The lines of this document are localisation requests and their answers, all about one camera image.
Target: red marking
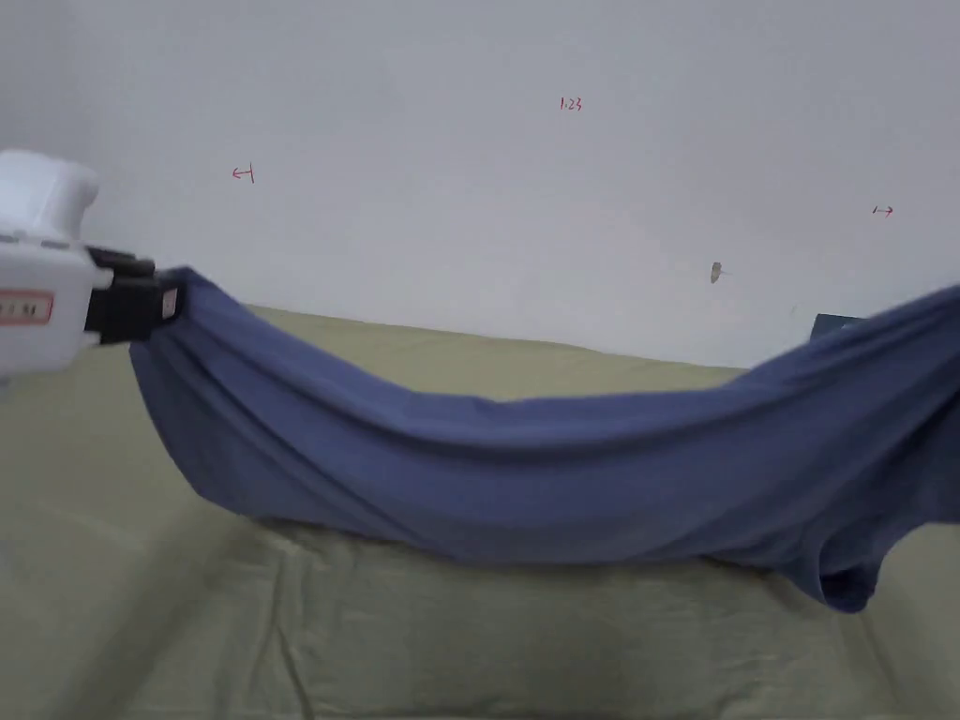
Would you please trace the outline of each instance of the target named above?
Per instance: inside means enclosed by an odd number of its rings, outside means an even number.
[[[0,325],[46,325],[53,314],[53,293],[0,290]]]
[[[242,176],[242,175],[249,175],[249,176],[250,176],[250,182],[253,183],[253,163],[250,163],[250,170],[241,170],[241,169],[238,168],[238,167],[233,168],[233,176],[234,176],[235,178],[237,178],[238,180],[240,180],[240,179],[241,179],[240,176]]]

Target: blue cloth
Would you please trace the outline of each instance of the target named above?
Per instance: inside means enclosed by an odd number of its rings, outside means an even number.
[[[381,380],[174,272],[185,314],[133,367],[186,480],[244,516],[471,563],[710,556],[843,612],[960,518],[960,286],[716,389],[498,402]]]

